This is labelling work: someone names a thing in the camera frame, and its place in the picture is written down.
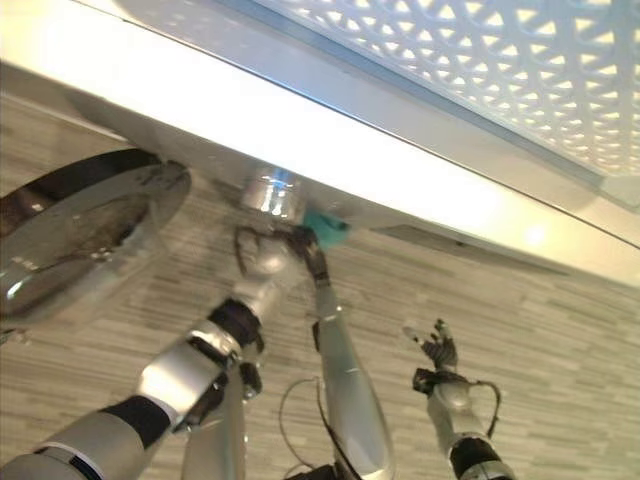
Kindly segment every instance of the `robotic hand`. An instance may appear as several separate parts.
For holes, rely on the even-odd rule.
[[[497,420],[500,391],[490,382],[470,382],[457,373],[458,353],[448,325],[438,319],[431,339],[424,340],[410,328],[405,334],[420,345],[433,362],[435,371],[418,368],[413,389],[428,397],[427,413],[438,434],[440,449],[459,480],[516,480],[491,445]],[[496,393],[496,415],[485,433],[473,412],[469,390],[488,385]]]

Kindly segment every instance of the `metal cylinder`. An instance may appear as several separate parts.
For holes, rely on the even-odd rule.
[[[242,205],[278,220],[298,224],[304,213],[300,180],[282,168],[257,167],[245,185]]]

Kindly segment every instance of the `perforated panel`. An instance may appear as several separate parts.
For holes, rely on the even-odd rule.
[[[640,175],[639,0],[257,0],[597,172]]]

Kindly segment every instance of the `silver arm segment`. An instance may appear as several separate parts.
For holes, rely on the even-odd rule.
[[[331,286],[318,288],[316,305],[329,423],[347,457],[336,452],[341,472],[348,479],[357,478],[345,464],[348,461],[358,477],[391,480],[395,459],[387,424]]]

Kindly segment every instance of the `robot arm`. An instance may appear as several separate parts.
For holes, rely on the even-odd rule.
[[[414,390],[428,397],[427,413],[438,435],[440,449],[459,480],[516,480],[502,462],[480,420],[473,411],[471,383],[456,373],[458,354],[448,326],[442,320],[435,325],[432,340],[425,341],[411,330],[405,333],[420,344],[435,366],[435,372],[417,369]]]
[[[259,350],[261,321],[273,313],[299,273],[300,260],[282,241],[265,240],[231,298],[147,365],[133,396],[78,419],[33,453],[10,461],[0,477],[135,479],[167,434],[188,429],[193,435],[185,480],[202,478],[203,469],[192,461],[215,465],[206,478],[243,478],[244,430],[238,419],[246,397],[242,377],[251,373],[243,367],[252,366],[244,360]],[[229,443],[230,438],[236,441]],[[203,449],[208,455],[200,457]]]

